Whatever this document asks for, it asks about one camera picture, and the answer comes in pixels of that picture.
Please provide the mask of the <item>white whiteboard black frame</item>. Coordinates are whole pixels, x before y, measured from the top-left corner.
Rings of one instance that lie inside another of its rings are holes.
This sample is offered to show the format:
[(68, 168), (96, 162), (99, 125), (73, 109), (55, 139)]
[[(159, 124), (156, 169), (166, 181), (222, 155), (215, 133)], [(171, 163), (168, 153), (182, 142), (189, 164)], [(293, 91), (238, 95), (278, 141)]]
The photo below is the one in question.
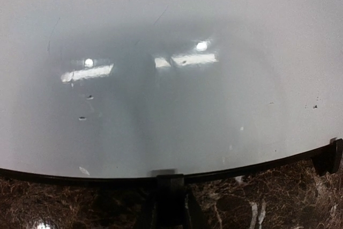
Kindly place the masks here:
[(342, 137), (342, 0), (1, 0), (1, 172), (190, 178)]

